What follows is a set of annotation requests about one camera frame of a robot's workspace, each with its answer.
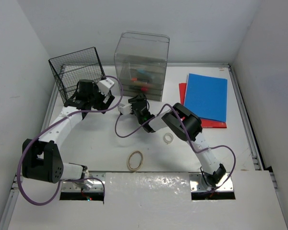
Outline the pink black highlighter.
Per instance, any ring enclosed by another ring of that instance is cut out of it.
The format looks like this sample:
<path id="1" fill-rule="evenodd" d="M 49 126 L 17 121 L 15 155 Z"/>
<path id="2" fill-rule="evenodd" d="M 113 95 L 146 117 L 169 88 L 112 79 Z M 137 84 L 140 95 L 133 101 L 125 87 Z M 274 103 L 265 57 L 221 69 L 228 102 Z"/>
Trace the pink black highlighter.
<path id="1" fill-rule="evenodd" d="M 135 86 L 130 86 L 130 87 L 129 87 L 129 90 L 131 90 L 131 91 L 133 91 L 133 92 L 143 92 L 143 93 L 149 91 L 149 89 L 146 88 L 146 87 L 135 87 Z"/>

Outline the orange black highlighter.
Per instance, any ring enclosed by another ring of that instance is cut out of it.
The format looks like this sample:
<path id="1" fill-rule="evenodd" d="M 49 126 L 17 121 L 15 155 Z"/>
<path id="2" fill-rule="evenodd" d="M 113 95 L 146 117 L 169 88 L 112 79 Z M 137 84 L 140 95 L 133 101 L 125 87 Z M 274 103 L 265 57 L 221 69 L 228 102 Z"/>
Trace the orange black highlighter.
<path id="1" fill-rule="evenodd" d="M 134 77 L 134 78 L 131 78 L 131 81 L 139 81 L 139 82 L 145 82 L 145 83 L 149 83 L 151 81 L 150 78 L 137 78 L 137 77 Z"/>

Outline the blue glue stick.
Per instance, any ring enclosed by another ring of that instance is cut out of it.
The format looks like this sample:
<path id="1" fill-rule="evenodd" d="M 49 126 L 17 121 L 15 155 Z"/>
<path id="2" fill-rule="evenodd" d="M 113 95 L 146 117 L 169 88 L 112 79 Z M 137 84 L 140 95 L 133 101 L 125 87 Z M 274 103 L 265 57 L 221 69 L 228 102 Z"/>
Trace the blue glue stick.
<path id="1" fill-rule="evenodd" d="M 143 69 L 138 69 L 137 70 L 138 73 L 140 74 L 144 74 L 144 75 L 151 75 L 152 73 Z"/>

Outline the beige masking tape roll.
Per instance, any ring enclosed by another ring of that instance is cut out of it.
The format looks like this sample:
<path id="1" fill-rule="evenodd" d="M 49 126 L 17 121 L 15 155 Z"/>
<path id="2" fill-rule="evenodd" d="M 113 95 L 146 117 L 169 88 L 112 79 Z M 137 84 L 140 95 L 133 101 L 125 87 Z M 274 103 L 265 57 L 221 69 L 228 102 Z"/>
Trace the beige masking tape roll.
<path id="1" fill-rule="evenodd" d="M 140 151 L 134 151 L 127 159 L 127 167 L 130 172 L 138 171 L 143 164 L 144 157 Z"/>

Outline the clear plastic drawer organizer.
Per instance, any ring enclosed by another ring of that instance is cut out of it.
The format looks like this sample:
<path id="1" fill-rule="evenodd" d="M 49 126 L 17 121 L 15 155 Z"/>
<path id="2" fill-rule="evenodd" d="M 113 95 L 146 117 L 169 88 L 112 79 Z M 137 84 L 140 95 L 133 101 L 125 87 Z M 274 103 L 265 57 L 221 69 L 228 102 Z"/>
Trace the clear plastic drawer organizer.
<path id="1" fill-rule="evenodd" d="M 114 54 L 116 75 L 125 96 L 135 97 L 142 92 L 129 90 L 131 78 L 150 78 L 152 84 L 143 93 L 148 100 L 161 101 L 165 84 L 170 38 L 163 34 L 126 31 L 121 34 Z M 151 72 L 144 75 L 137 72 L 143 69 Z"/>

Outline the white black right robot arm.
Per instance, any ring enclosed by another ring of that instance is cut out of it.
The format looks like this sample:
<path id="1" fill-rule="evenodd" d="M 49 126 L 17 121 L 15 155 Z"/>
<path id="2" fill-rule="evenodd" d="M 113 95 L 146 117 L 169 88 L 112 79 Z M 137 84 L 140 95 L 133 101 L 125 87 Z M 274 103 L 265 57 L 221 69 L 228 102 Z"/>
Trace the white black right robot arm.
<path id="1" fill-rule="evenodd" d="M 189 144 L 201 164 L 205 181 L 211 187 L 217 186 L 226 174 L 226 169 L 209 148 L 202 134 L 202 122 L 197 115 L 180 103 L 171 106 L 167 112 L 153 115 L 142 93 L 130 98 L 128 104 L 131 114 L 136 116 L 146 132 L 155 133 L 168 127 L 180 140 Z"/>

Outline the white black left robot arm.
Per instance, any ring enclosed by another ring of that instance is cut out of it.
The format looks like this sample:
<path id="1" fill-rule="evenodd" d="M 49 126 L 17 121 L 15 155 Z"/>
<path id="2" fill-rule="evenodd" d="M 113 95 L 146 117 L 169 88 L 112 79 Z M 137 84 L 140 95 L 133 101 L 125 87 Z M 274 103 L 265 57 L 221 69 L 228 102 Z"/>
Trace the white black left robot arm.
<path id="1" fill-rule="evenodd" d="M 72 96 L 53 123 L 34 140 L 23 143 L 22 176 L 29 179 L 57 183 L 60 180 L 80 180 L 87 167 L 64 163 L 60 148 L 72 129 L 84 120 L 89 112 L 109 111 L 114 100 L 110 90 L 114 86 L 110 77 L 98 82 L 79 80 Z"/>

